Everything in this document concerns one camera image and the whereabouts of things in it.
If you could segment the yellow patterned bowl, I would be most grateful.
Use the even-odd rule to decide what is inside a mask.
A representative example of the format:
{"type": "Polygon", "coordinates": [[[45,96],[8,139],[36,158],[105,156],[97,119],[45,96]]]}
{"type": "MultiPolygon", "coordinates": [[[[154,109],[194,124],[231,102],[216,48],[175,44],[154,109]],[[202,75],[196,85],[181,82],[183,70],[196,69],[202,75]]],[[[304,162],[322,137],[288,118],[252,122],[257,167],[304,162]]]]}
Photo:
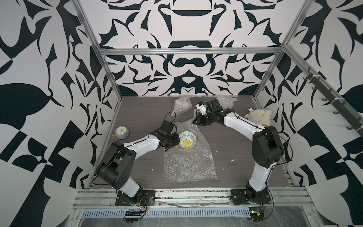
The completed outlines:
{"type": "Polygon", "coordinates": [[[183,149],[193,148],[197,144],[197,137],[191,131],[183,131],[179,134],[179,146],[183,149]]]}

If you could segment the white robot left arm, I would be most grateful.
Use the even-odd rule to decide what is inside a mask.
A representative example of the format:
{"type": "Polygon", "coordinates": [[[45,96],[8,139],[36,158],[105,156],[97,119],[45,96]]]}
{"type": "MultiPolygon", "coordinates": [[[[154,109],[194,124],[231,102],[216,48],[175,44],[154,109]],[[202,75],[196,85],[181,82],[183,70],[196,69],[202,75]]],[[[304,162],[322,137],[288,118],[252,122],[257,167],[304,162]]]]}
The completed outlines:
{"type": "Polygon", "coordinates": [[[177,126],[164,120],[159,128],[139,140],[111,144],[96,168],[95,174],[115,190],[136,199],[140,197],[142,187],[130,176],[135,160],[159,148],[168,151],[179,143],[177,126]]]}

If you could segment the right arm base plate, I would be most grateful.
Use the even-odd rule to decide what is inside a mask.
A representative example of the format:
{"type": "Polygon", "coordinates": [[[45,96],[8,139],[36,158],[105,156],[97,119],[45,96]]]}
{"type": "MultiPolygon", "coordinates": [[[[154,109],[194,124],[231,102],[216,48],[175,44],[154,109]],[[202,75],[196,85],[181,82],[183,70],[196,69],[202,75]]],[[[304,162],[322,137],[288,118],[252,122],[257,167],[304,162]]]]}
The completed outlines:
{"type": "Polygon", "coordinates": [[[260,192],[256,192],[252,188],[232,189],[230,190],[230,193],[230,201],[235,205],[262,205],[270,204],[271,201],[271,196],[267,188],[263,189],[260,192]]]}

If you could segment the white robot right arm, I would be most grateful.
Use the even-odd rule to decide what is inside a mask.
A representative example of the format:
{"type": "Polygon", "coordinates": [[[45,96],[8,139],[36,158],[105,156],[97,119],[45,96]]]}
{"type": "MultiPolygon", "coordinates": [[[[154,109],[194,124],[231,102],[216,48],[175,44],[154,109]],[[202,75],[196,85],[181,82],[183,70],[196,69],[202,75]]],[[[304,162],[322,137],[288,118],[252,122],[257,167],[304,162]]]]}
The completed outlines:
{"type": "Polygon", "coordinates": [[[255,194],[266,191],[273,167],[285,154],[276,128],[258,125],[229,108],[223,109],[217,99],[197,103],[195,114],[193,124],[206,126],[219,123],[250,139],[255,165],[252,176],[247,183],[247,190],[255,194]]]}

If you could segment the bubble wrap sheet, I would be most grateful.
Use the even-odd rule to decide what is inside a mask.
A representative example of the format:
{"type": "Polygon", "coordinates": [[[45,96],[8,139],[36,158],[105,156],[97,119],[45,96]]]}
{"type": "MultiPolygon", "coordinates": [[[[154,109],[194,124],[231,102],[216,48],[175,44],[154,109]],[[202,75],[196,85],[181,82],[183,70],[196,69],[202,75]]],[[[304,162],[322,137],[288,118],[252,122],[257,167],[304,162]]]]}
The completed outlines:
{"type": "Polygon", "coordinates": [[[217,179],[212,151],[192,119],[176,122],[178,134],[193,133],[195,143],[190,148],[180,145],[164,154],[164,178],[167,183],[186,183],[217,179]]]}
{"type": "Polygon", "coordinates": [[[233,109],[234,102],[238,101],[237,98],[231,96],[218,96],[217,100],[223,109],[233,109]]]}
{"type": "Polygon", "coordinates": [[[185,112],[188,112],[189,110],[191,110],[191,108],[192,108],[192,102],[190,100],[190,97],[181,96],[175,100],[173,112],[175,112],[176,115],[180,115],[185,112]]]}

